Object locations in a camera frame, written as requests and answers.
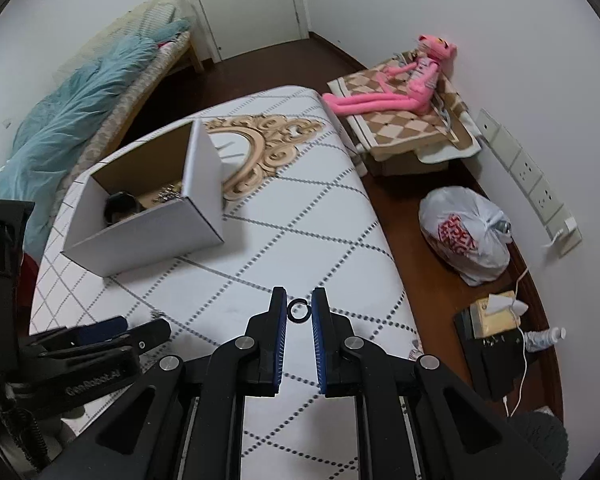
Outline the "white patterned tablecloth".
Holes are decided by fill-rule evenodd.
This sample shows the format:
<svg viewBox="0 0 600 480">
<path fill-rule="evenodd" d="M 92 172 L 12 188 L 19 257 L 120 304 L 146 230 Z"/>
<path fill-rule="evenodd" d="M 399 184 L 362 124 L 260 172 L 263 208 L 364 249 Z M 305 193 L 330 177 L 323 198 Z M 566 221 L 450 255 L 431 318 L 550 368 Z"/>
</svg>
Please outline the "white patterned tablecloth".
<svg viewBox="0 0 600 480">
<path fill-rule="evenodd" d="M 158 136 L 190 130 L 194 117 L 225 129 L 213 143 L 230 166 L 245 162 L 249 148 L 228 130 L 235 119 L 262 133 L 266 148 L 285 147 L 274 156 L 277 166 L 257 165 L 254 183 L 238 184 L 237 197 L 227 200 L 224 244 L 112 278 L 66 258 L 61 251 L 88 177 Z M 32 332 L 115 315 L 134 326 L 160 315 L 171 324 L 171 344 L 148 353 L 146 370 L 167 353 L 193 359 L 240 335 L 275 286 L 289 299 L 325 287 L 332 310 L 350 318 L 358 336 L 389 354 L 417 356 L 422 346 L 396 260 L 344 137 L 316 91 L 286 86 L 189 115 L 96 162 L 60 203 L 36 283 Z M 318 394 L 311 322 L 287 326 L 279 395 L 246 404 L 242 478 L 357 479 L 354 401 Z"/>
</svg>

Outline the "black box on floor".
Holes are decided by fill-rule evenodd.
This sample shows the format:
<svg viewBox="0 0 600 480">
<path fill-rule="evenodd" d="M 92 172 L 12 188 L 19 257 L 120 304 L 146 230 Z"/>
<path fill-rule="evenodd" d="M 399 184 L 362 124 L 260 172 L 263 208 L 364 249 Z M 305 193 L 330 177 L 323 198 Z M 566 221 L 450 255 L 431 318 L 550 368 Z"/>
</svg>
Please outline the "black box on floor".
<svg viewBox="0 0 600 480">
<path fill-rule="evenodd" d="M 483 399 L 501 401 L 514 391 L 515 379 L 524 371 L 519 330 L 486 338 L 472 333 L 469 308 L 454 316 L 454 326 L 469 370 L 472 388 Z"/>
</svg>

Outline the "white plastic bag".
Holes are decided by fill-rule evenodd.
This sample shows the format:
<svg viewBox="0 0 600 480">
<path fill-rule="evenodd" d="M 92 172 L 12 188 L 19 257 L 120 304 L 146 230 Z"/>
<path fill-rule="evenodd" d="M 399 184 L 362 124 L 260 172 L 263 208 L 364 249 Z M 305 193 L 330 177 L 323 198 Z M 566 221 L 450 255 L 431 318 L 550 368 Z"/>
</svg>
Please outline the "white plastic bag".
<svg viewBox="0 0 600 480">
<path fill-rule="evenodd" d="M 429 246 L 469 286 L 497 280 L 509 265 L 512 225 L 499 206 L 462 186 L 436 188 L 419 203 Z"/>
</svg>

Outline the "tissue box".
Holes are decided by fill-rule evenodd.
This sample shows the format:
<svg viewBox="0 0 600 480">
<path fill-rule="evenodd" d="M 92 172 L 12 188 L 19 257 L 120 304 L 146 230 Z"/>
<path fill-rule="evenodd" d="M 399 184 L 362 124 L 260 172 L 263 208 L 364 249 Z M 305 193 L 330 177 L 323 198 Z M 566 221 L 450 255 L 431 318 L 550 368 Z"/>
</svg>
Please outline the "tissue box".
<svg viewBox="0 0 600 480">
<path fill-rule="evenodd" d="M 486 338 L 514 330 L 528 309 L 528 304 L 518 300 L 514 292 L 478 299 L 469 307 L 472 333 L 475 338 Z"/>
</svg>

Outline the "white cardboard box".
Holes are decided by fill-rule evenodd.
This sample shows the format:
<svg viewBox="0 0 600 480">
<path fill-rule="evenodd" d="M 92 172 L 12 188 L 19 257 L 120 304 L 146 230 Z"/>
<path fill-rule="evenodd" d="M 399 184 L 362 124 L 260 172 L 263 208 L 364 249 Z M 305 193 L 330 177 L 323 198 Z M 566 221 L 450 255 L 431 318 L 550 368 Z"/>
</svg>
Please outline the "white cardboard box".
<svg viewBox="0 0 600 480">
<path fill-rule="evenodd" d="M 117 154 L 84 178 L 62 253 L 98 276 L 223 243 L 222 162 L 196 119 Z M 106 226 L 108 196 L 128 192 L 143 212 Z"/>
</svg>

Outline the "black wristband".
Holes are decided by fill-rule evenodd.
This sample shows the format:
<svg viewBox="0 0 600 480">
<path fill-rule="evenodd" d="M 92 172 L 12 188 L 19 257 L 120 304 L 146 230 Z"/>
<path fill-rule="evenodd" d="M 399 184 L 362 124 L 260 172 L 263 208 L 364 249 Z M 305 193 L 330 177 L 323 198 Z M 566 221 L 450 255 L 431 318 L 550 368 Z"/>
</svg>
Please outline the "black wristband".
<svg viewBox="0 0 600 480">
<path fill-rule="evenodd" d="M 107 197 L 102 215 L 106 226 L 113 226 L 144 210 L 145 207 L 135 196 L 128 192 L 117 192 Z"/>
</svg>

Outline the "white bottle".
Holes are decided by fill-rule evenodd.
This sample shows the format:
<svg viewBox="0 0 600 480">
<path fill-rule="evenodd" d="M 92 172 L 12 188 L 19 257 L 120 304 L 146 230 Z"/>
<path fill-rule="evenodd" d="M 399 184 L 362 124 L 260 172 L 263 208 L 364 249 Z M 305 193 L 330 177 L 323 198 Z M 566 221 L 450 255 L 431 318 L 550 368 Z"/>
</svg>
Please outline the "white bottle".
<svg viewBox="0 0 600 480">
<path fill-rule="evenodd" d="M 540 352 L 553 347 L 566 338 L 567 331 L 563 327 L 553 327 L 542 332 L 524 333 L 524 348 L 527 352 Z"/>
</svg>

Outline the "teal duvet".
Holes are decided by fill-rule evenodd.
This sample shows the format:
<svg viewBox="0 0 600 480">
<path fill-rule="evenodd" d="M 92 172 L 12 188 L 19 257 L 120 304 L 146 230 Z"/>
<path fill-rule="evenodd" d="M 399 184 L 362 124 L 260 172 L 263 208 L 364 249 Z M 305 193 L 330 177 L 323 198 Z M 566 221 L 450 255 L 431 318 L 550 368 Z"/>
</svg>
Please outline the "teal duvet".
<svg viewBox="0 0 600 480">
<path fill-rule="evenodd" d="M 147 35 L 129 34 L 77 68 L 38 102 L 20 124 L 12 152 L 0 169 L 0 200 L 34 203 L 24 252 L 40 261 L 50 236 L 57 192 L 120 96 L 148 69 L 160 46 L 189 29 L 180 18 Z"/>
</svg>

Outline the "dark fuzzy stool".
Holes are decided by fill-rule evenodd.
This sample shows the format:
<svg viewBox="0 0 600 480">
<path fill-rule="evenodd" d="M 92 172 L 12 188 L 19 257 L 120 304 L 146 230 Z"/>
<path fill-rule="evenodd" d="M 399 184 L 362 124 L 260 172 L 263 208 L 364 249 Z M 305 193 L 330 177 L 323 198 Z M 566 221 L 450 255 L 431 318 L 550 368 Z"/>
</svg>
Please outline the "dark fuzzy stool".
<svg viewBox="0 0 600 480">
<path fill-rule="evenodd" d="M 509 417 L 508 423 L 552 466 L 561 479 L 569 452 L 568 434 L 562 422 L 554 415 L 534 411 Z"/>
</svg>

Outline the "checkered cushion mat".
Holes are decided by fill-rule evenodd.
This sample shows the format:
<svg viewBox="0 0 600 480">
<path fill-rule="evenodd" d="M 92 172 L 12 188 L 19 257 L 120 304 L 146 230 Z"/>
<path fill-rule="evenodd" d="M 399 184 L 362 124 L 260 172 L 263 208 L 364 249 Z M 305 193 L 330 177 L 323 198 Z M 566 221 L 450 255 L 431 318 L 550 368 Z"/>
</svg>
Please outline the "checkered cushion mat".
<svg viewBox="0 0 600 480">
<path fill-rule="evenodd" d="M 354 96 L 379 88 L 376 75 L 387 65 L 411 62 L 411 51 L 393 55 L 367 70 L 329 81 L 334 96 Z M 411 154 L 424 165 L 440 165 L 469 158 L 481 151 L 480 131 L 460 94 L 441 74 L 427 113 L 380 112 L 343 118 L 359 152 L 383 162 L 393 156 Z"/>
</svg>

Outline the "white power strip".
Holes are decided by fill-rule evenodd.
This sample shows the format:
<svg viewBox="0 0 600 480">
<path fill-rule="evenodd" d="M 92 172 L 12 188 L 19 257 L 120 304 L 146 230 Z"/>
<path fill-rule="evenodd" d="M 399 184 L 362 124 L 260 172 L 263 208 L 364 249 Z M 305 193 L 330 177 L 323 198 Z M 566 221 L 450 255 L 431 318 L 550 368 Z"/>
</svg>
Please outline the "white power strip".
<svg viewBox="0 0 600 480">
<path fill-rule="evenodd" d="M 550 242 L 543 246 L 550 258 L 562 258 L 582 242 L 578 222 L 557 196 L 544 172 L 508 129 L 484 108 L 475 122 L 486 145 L 513 179 L 543 228 Z"/>
</svg>

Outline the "pink panther plush toy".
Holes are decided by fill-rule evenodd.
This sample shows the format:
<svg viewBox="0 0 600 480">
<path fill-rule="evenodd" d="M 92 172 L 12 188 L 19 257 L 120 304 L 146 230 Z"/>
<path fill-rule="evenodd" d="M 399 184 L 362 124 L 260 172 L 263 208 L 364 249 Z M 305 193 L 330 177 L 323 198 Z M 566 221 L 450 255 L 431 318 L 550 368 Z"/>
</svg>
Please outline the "pink panther plush toy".
<svg viewBox="0 0 600 480">
<path fill-rule="evenodd" d="M 379 88 L 354 96 L 322 95 L 338 116 L 380 112 L 425 114 L 437 89 L 442 67 L 456 53 L 457 45 L 441 37 L 420 35 L 411 62 L 387 65 L 376 75 Z"/>
</svg>

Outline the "white door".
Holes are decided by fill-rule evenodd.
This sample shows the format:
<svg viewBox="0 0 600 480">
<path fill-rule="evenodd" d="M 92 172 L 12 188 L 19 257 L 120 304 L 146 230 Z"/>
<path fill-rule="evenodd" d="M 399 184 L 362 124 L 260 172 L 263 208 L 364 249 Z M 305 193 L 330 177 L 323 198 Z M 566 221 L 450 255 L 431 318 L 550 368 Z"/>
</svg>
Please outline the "white door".
<svg viewBox="0 0 600 480">
<path fill-rule="evenodd" d="M 304 0 L 190 0 L 214 62 L 309 37 Z"/>
</svg>

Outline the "bed mattress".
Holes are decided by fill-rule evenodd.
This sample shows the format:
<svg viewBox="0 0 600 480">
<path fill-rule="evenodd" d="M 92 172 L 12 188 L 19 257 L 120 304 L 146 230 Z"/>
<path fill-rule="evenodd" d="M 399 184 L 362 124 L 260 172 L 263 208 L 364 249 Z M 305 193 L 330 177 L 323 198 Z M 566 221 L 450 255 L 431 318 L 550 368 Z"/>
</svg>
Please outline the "bed mattress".
<svg viewBox="0 0 600 480">
<path fill-rule="evenodd" d="M 55 195 L 52 211 L 59 210 L 70 186 L 82 172 L 102 158 L 117 151 L 135 117 L 159 82 L 179 68 L 191 67 L 201 73 L 201 60 L 195 46 L 196 16 L 188 0 L 148 0 L 117 18 L 69 58 L 54 73 L 54 81 L 61 84 L 75 70 L 99 55 L 126 35 L 137 34 L 157 38 L 160 32 L 174 32 L 158 42 L 158 50 L 146 70 L 114 99 L 114 109 L 82 148 L 76 166 L 65 176 Z"/>
</svg>

